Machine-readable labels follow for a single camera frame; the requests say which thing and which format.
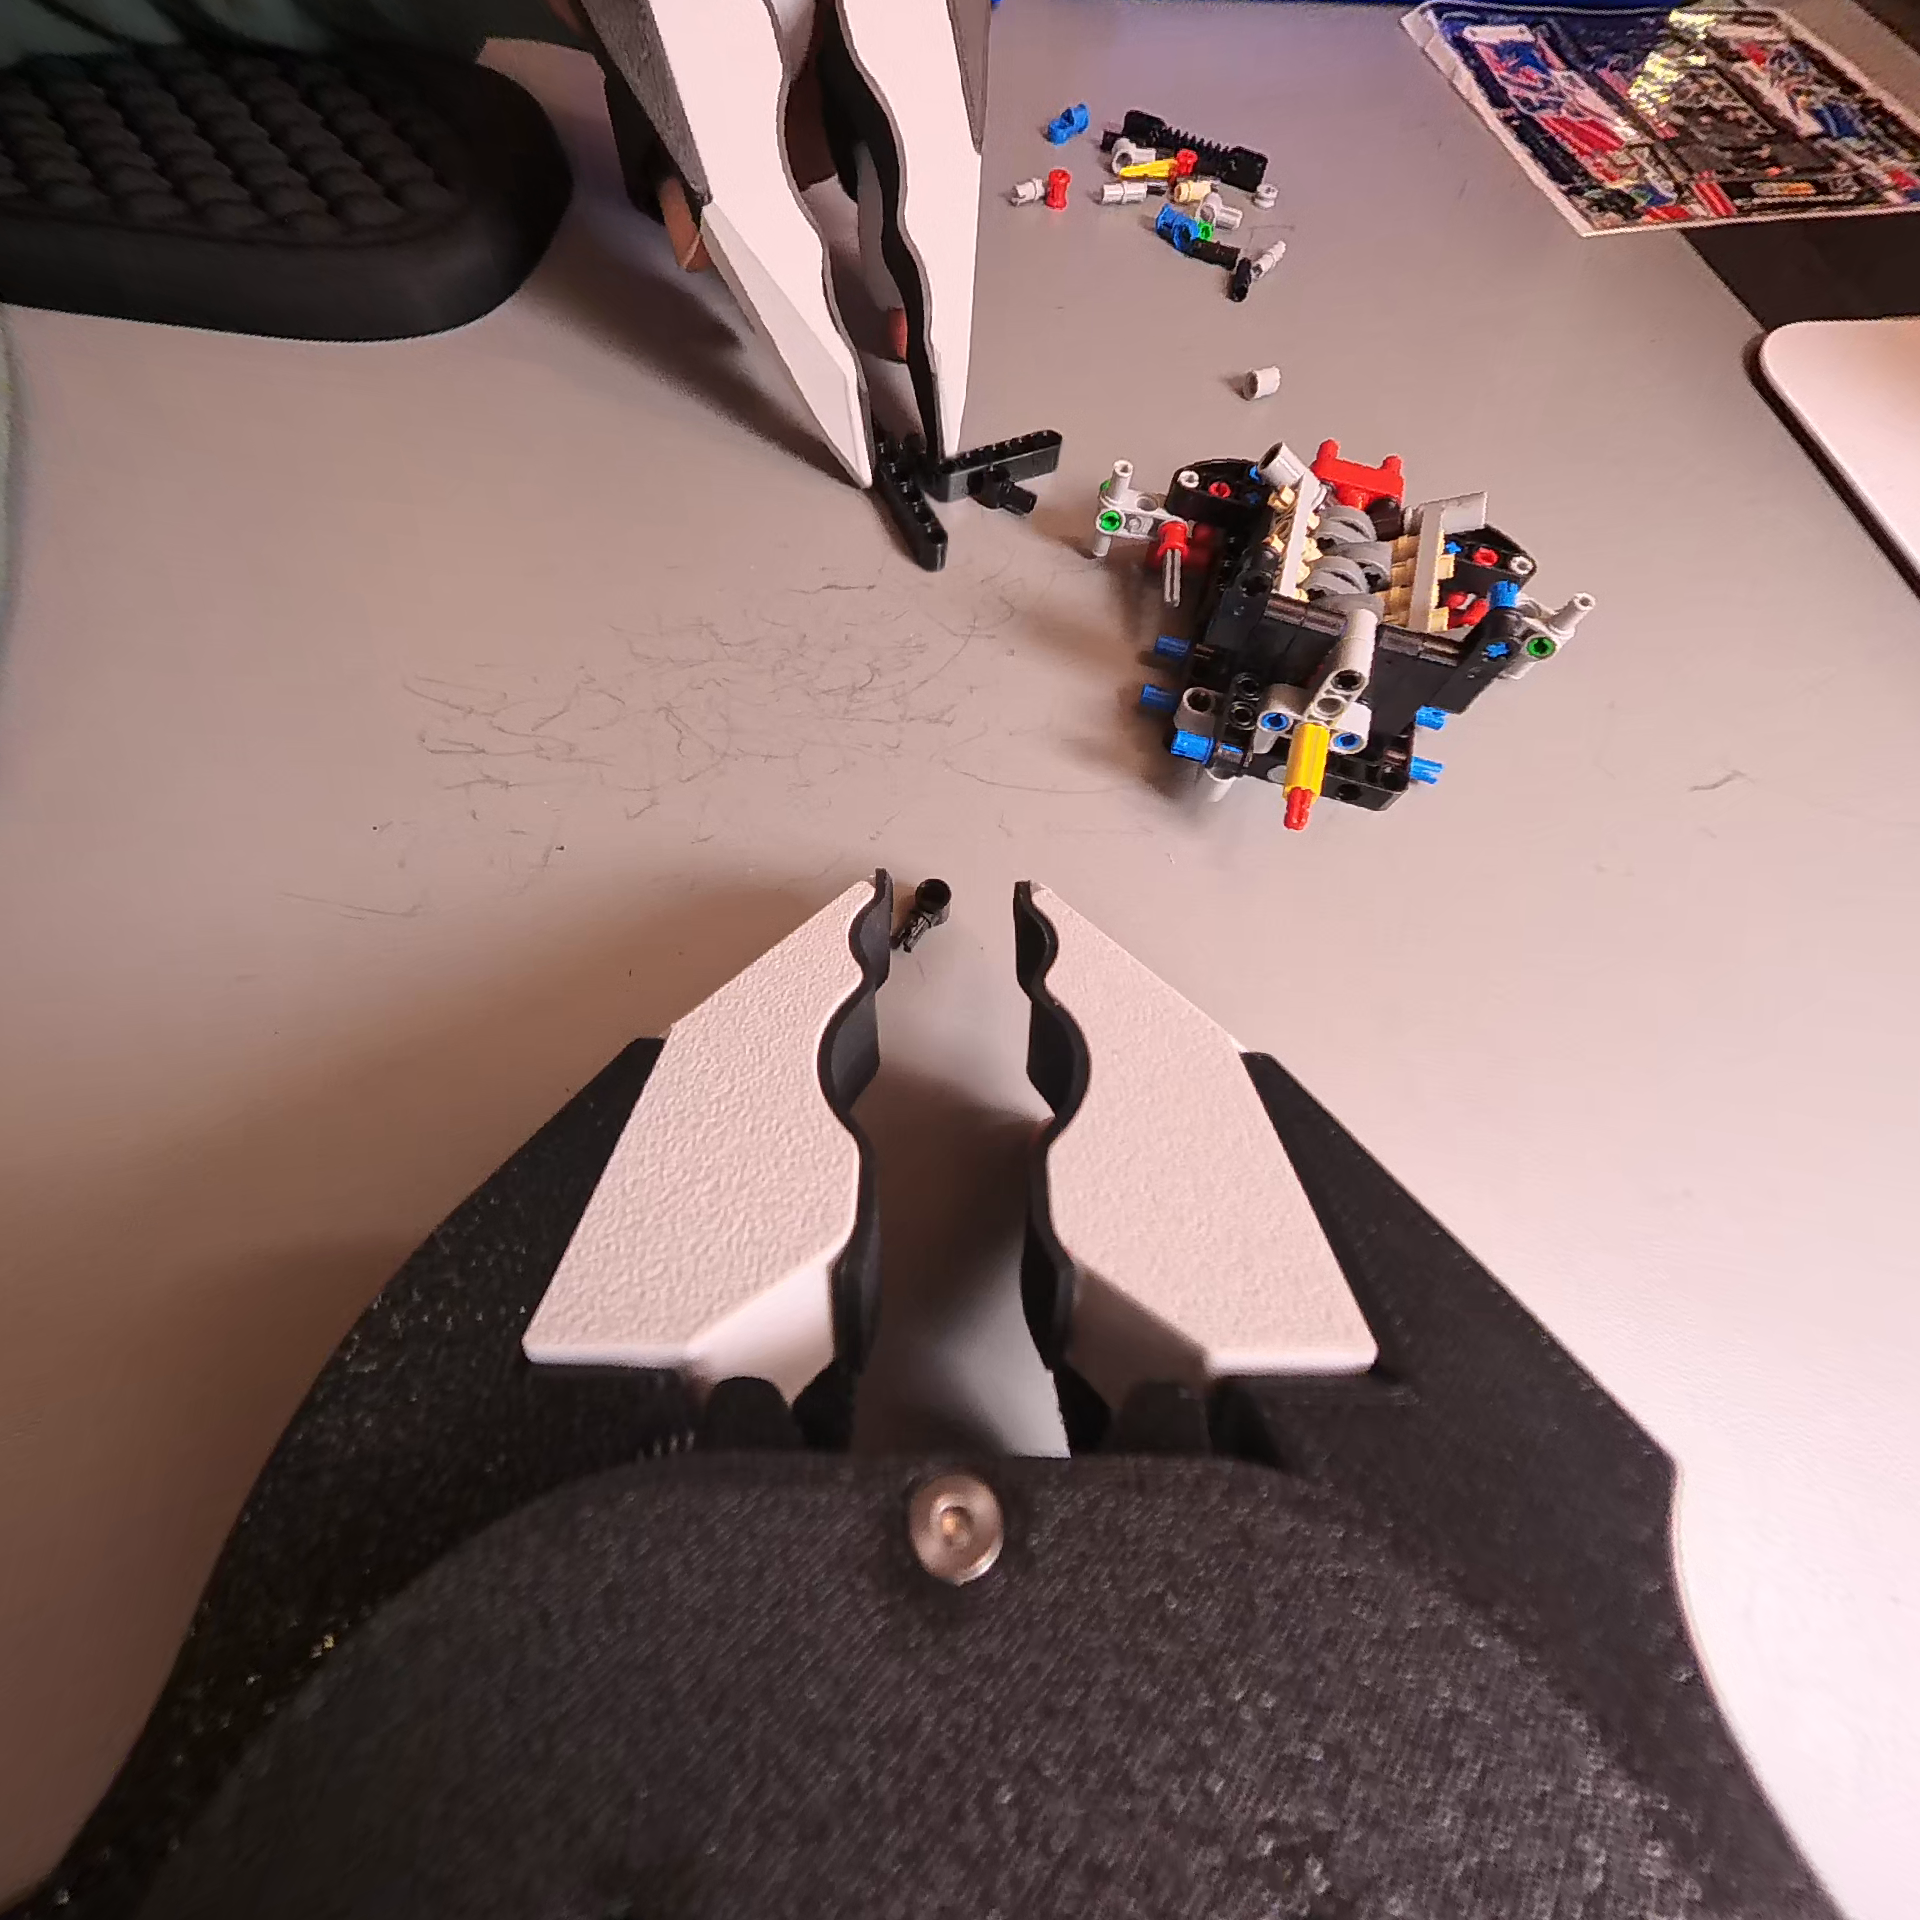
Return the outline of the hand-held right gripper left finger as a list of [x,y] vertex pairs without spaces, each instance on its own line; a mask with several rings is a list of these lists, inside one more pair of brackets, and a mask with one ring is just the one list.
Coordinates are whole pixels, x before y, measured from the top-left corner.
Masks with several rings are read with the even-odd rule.
[[879,1071],[895,882],[848,888],[667,1029],[523,1332],[544,1367],[758,1378],[843,1449],[880,1296],[853,1107]]

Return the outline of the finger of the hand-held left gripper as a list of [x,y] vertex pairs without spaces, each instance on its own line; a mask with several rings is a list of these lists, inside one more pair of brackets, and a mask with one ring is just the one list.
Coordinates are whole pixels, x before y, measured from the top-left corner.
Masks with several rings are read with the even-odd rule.
[[817,5],[651,3],[641,12],[637,89],[666,109],[662,132],[699,208],[707,252],[842,467],[867,489],[874,447],[864,375],[784,140],[787,93]]
[[928,450],[962,447],[977,285],[986,15],[946,3],[840,3],[831,100],[853,143],[867,243],[903,311]]

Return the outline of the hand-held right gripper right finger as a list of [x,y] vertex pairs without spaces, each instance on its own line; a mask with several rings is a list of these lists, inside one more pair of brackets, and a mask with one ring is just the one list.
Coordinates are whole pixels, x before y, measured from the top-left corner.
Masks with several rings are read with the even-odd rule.
[[1239,1376],[1344,1378],[1378,1359],[1235,1035],[1049,888],[1016,888],[1027,1076],[1049,1121],[1029,1167],[1023,1303],[1067,1449],[1129,1402],[1210,1444]]

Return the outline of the long black lego beam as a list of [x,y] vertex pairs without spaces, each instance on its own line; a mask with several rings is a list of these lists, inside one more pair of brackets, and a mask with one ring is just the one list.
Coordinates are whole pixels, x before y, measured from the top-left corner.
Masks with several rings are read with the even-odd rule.
[[1008,482],[1025,487],[1058,468],[1064,447],[1064,435],[1045,427],[945,457],[928,456],[922,468],[922,487],[926,496],[943,503],[974,493],[981,476],[993,472],[1002,472]]

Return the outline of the pile of loose lego pieces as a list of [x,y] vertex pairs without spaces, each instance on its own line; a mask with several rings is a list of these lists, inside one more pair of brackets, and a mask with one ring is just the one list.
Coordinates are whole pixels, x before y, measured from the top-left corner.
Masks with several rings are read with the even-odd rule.
[[1250,231],[1256,218],[1281,205],[1269,159],[1256,148],[1129,109],[1099,130],[1090,164],[1083,184],[1051,164],[1011,185],[1007,201],[1013,208],[1066,210],[1083,201],[1126,210],[1166,249],[1221,277],[1235,304],[1243,304],[1288,253],[1288,240]]

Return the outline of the multicolour lego chassis assembly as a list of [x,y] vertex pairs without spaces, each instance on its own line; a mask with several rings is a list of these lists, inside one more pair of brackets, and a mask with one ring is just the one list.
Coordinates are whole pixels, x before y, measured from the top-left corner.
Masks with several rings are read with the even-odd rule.
[[1210,791],[1273,787],[1290,833],[1319,801],[1382,812],[1433,784],[1431,736],[1597,609],[1536,594],[1536,560],[1487,493],[1409,505],[1400,457],[1355,464],[1334,439],[1312,459],[1278,443],[1189,464],[1163,492],[1118,463],[1093,553],[1115,541],[1141,541],[1159,576],[1141,711]]

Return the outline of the glossy lego sticker sheet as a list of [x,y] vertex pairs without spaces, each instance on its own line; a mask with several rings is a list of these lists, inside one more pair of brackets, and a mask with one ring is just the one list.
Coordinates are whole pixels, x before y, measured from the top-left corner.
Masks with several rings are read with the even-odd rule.
[[1774,7],[1424,5],[1405,32],[1581,234],[1919,205],[1919,129]]

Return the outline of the black lego box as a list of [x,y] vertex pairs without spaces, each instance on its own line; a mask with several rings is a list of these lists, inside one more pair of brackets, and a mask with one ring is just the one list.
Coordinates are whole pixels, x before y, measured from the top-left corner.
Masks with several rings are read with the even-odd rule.
[[1714,225],[1687,243],[1763,329],[1919,315],[1919,210]]

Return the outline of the black dimpled cushion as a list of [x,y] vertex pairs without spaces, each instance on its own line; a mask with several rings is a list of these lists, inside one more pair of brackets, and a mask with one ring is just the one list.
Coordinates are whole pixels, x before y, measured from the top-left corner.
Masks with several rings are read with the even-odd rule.
[[3,299],[392,344],[512,297],[569,205],[539,103],[473,65],[121,47],[3,81]]

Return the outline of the white rounded stand base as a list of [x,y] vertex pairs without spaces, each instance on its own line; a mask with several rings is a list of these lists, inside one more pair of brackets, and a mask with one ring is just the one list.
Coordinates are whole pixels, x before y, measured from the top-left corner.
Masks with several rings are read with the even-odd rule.
[[1759,381],[1919,586],[1919,319],[1777,327],[1760,340]]

